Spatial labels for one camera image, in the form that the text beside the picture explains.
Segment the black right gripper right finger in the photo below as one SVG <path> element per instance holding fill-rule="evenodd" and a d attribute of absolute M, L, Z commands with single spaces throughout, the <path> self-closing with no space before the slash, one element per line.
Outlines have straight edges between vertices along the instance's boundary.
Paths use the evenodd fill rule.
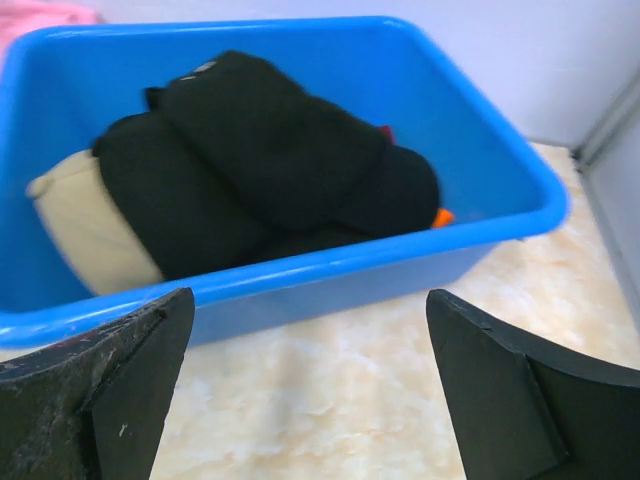
<path fill-rule="evenodd" d="M 639 373 L 443 289 L 426 317 L 469 479 L 636 479 Z"/>

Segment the black cap with gold embroidery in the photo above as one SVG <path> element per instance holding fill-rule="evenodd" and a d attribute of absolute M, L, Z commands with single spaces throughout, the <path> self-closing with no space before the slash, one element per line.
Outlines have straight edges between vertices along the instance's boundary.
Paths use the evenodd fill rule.
<path fill-rule="evenodd" d="M 165 280 L 431 229 L 442 208 L 431 166 L 390 143 L 336 217 L 306 229 L 284 228 L 250 211 L 153 113 L 114 123 L 91 152 L 109 196 Z"/>

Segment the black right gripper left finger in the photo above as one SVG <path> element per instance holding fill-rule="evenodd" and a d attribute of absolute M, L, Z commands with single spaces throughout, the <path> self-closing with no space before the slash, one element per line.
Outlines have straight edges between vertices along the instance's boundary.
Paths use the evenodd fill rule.
<path fill-rule="evenodd" d="M 193 320 L 181 288 L 2 362 L 2 478 L 149 478 Z"/>

